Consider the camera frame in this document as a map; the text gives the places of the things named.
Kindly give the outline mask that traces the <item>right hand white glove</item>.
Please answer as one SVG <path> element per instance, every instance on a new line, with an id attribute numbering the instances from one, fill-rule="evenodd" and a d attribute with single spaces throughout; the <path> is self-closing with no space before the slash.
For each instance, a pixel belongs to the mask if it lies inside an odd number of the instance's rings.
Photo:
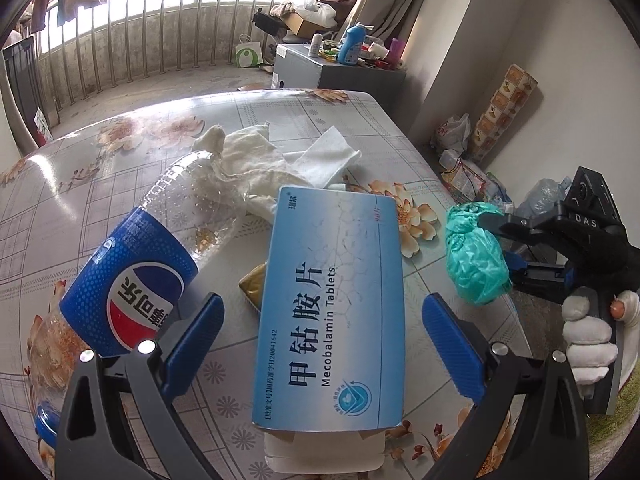
<path id="1" fill-rule="evenodd" d="M 566 355 L 579 387 L 595 385 L 608 376 L 608 368 L 620 362 L 620 382 L 623 388 L 634 371 L 639 355 L 639 295 L 625 290 L 614 297 L 610 312 L 618 326 L 623 327 L 623 350 L 612 341 L 613 329 L 607 322 L 590 314 L 596 292 L 579 287 L 562 303 L 562 335 Z"/>

